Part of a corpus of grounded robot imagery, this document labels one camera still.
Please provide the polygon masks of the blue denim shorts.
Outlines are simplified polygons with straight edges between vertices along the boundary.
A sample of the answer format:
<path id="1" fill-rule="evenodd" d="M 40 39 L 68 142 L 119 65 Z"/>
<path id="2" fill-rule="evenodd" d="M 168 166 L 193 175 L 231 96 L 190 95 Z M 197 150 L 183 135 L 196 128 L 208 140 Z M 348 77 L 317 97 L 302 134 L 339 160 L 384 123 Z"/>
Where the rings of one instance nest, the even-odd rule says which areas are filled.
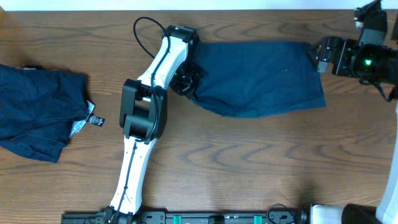
<path id="1" fill-rule="evenodd" d="M 203 73 L 189 98 L 215 114 L 260 118 L 324 108 L 308 42 L 202 42 L 191 60 Z"/>

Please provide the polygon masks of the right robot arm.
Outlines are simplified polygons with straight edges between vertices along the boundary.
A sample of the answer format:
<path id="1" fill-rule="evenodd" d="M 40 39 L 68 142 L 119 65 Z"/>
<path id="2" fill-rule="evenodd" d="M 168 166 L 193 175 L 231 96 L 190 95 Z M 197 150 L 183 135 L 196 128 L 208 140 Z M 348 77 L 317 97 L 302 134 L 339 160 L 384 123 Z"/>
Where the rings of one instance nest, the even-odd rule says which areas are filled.
<path id="1" fill-rule="evenodd" d="M 359 80 L 375 87 L 388 102 L 397 100 L 397 49 L 384 45 L 387 13 L 381 0 L 354 9 L 354 21 L 360 31 L 358 40 L 326 36 L 307 50 L 314 69 L 340 77 Z M 311 205 L 301 215 L 302 223 L 397 223 L 397 153 L 393 153 L 386 189 L 378 206 L 349 203 L 344 207 Z"/>

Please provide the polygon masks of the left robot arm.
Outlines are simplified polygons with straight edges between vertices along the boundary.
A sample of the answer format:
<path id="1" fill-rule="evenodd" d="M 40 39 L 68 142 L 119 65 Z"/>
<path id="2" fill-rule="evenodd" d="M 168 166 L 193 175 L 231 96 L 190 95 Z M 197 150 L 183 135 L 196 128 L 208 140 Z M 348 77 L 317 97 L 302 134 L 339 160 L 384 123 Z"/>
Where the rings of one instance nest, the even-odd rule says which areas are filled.
<path id="1" fill-rule="evenodd" d="M 167 90 L 192 94 L 202 74 L 189 60 L 200 38 L 195 28 L 170 25 L 149 68 L 123 85 L 119 125 L 124 157 L 118 186 L 107 211 L 110 223 L 133 217 L 142 204 L 142 186 L 151 151 L 167 122 Z"/>

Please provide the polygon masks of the black clothing label tag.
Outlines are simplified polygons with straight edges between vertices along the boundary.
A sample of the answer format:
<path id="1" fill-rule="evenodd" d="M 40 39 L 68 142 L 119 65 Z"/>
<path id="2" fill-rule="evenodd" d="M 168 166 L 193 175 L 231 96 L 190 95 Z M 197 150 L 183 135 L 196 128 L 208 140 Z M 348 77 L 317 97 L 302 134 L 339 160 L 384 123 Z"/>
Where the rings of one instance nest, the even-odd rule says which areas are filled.
<path id="1" fill-rule="evenodd" d="M 102 127 L 104 122 L 105 122 L 104 118 L 99 117 L 95 114 L 90 114 L 87 119 L 87 123 L 90 123 L 90 124 L 93 124 L 93 125 L 99 126 L 99 127 Z"/>

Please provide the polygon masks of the dark navy folded garment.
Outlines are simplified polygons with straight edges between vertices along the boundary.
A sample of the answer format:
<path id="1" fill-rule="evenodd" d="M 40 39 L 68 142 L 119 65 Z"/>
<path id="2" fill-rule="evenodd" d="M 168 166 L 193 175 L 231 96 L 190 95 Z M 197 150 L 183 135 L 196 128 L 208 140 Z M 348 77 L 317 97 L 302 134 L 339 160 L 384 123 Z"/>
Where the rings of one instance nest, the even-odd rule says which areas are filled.
<path id="1" fill-rule="evenodd" d="M 78 73 L 1 65 L 1 147 L 56 163 L 73 124 L 90 113 L 86 83 Z"/>

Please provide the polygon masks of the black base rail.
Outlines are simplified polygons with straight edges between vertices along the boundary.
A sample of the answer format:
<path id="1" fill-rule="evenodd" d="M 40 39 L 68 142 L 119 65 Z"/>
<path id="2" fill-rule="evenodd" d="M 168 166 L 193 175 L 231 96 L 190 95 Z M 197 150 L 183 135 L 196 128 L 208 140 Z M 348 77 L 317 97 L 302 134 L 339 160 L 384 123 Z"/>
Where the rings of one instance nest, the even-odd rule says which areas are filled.
<path id="1" fill-rule="evenodd" d="M 295 212 L 271 210 L 267 213 L 165 213 L 142 212 L 136 217 L 121 215 L 116 223 L 137 224 L 299 224 L 308 221 Z"/>

